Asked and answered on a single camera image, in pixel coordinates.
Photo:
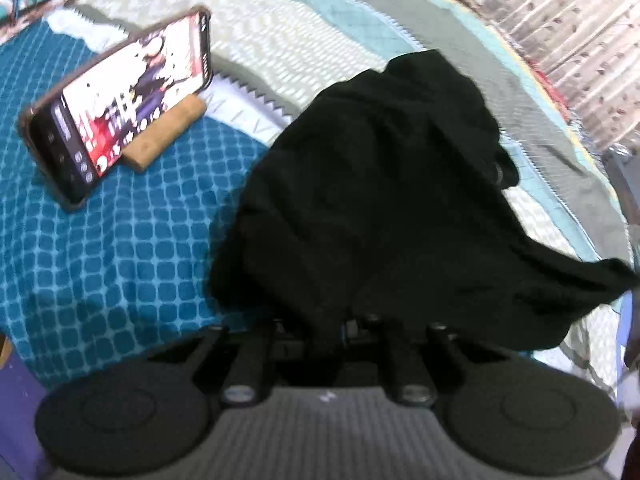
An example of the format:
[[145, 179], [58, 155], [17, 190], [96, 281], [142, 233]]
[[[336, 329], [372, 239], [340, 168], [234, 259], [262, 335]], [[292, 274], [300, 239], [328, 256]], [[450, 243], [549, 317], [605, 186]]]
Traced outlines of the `black pants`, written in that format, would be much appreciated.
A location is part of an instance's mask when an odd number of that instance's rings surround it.
[[300, 338], [376, 314], [557, 346], [638, 274], [529, 237], [504, 197], [520, 176], [499, 136], [480, 90], [435, 50], [323, 90], [248, 176], [209, 274], [218, 306]]

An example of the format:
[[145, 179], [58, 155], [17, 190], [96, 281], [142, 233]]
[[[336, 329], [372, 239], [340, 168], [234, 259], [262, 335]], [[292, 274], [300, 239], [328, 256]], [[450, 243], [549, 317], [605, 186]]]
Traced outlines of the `blue patterned bedspread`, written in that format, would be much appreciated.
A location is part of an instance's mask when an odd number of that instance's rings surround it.
[[[50, 194], [21, 112], [126, 36], [207, 6], [208, 113], [144, 174], [117, 167], [78, 211]], [[240, 327], [206, 292], [210, 255], [248, 170], [279, 129], [254, 95], [305, 108], [392, 58], [439, 50], [475, 82], [521, 181], [506, 191], [529, 236], [586, 261], [631, 260], [628, 226], [597, 157], [526, 64], [454, 0], [46, 0], [1, 19], [1, 328], [46, 387], [194, 332]]]

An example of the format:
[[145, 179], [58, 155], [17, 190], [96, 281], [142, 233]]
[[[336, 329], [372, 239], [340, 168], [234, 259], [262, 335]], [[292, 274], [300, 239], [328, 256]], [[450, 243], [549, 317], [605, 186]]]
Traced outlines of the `smartphone with lit screen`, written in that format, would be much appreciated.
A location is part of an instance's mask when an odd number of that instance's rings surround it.
[[24, 110], [18, 131], [64, 208], [79, 208], [136, 136], [209, 86], [209, 20], [194, 6], [143, 29]]

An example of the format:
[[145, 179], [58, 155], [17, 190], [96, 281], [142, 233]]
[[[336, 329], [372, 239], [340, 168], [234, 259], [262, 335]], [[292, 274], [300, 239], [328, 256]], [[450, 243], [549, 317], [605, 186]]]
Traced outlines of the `leaf patterned curtain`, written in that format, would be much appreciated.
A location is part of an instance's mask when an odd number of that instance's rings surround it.
[[600, 152], [639, 151], [639, 0], [458, 0], [493, 24]]

